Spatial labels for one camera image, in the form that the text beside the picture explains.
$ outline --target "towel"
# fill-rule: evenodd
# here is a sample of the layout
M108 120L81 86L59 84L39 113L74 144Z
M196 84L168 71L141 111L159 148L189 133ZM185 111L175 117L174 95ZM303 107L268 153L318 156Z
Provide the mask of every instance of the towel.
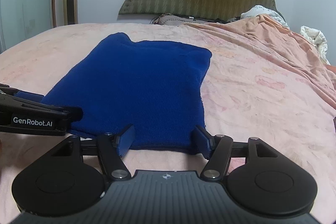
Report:
M41 100L78 106L71 133L94 138L135 127L131 149L197 153L191 131L205 127L200 95L210 65L205 48L172 41L132 42L109 35Z

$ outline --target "bedsheet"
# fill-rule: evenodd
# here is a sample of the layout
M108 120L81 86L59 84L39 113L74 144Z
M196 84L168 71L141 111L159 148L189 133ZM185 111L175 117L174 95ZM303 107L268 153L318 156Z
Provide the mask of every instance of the bedsheet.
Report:
M105 37L126 33L132 41L171 40L212 52L201 86L205 124L212 134L246 142L257 136L313 175L318 195L312 214L336 219L336 75L300 35L266 15L230 24L78 24L43 32L0 55L0 83L46 94ZM11 183L26 166L63 137L0 133L0 223L19 211ZM197 170L201 155L130 150L123 159L133 174L145 170ZM85 163L98 167L96 157ZM233 160L230 169L242 164Z

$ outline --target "peach blanket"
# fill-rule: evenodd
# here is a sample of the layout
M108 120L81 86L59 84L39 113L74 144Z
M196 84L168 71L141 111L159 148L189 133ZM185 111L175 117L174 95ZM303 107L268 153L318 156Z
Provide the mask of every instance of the peach blanket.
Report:
M172 40L208 48L213 56L201 87L207 130L235 141L258 136L311 173L318 184L312 214L336 219L336 75L300 35L266 15L222 25L80 24L58 27L0 55L0 83L46 94L106 36L125 32L133 41ZM14 177L62 137L0 133L0 223L19 211L11 195ZM201 170L206 161L169 151L129 151L131 173ZM98 166L94 157L85 162ZM241 164L233 161L231 168Z

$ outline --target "blanket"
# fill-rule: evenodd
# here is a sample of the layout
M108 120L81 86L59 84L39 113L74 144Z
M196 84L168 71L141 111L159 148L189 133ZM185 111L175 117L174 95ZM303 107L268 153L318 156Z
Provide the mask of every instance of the blanket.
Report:
M179 26L78 24L58 27L0 55L2 83L47 94L97 44L112 33L132 41L179 41L212 52L201 85L204 118L212 135L246 142L256 136L313 175L318 194L312 215L322 224L336 219L336 75L301 35L266 15L230 24ZM63 137L0 133L0 223L19 210L11 195L14 177ZM132 174L143 170L197 170L201 155L129 150L123 161ZM99 168L96 157L84 162ZM230 170L244 160L232 159Z

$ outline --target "metal screw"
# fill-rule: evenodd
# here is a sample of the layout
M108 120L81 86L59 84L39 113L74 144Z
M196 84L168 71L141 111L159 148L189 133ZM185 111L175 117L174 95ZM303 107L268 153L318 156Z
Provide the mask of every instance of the metal screw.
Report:
M127 177L128 173L125 170L117 169L111 173L112 177L116 179L123 179Z
M204 176L206 176L207 178L209 179L215 179L215 178L218 178L220 175L220 173L216 170L206 170L204 172Z

